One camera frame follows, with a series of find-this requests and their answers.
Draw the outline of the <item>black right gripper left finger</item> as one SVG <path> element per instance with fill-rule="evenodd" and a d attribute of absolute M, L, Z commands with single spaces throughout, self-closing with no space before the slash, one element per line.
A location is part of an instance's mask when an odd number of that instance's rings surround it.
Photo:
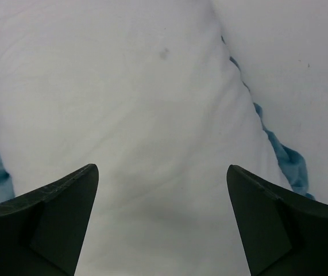
<path fill-rule="evenodd" d="M 0 275 L 74 275 L 98 181 L 88 164 L 0 203 Z"/>

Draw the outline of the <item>blue ruffled pillowcase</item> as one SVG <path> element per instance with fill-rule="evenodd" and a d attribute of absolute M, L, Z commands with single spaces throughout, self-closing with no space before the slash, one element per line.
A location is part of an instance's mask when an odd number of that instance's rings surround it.
<path fill-rule="evenodd" d="M 248 275 L 227 169 L 289 188 L 210 1 L 0 1 L 0 156 L 98 166 L 77 275 Z"/>

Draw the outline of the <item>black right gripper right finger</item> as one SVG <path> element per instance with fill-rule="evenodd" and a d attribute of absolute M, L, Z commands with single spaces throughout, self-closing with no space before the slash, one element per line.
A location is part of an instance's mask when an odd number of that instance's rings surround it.
<path fill-rule="evenodd" d="M 328 205 L 240 166 L 227 188 L 251 275 L 328 275 Z"/>

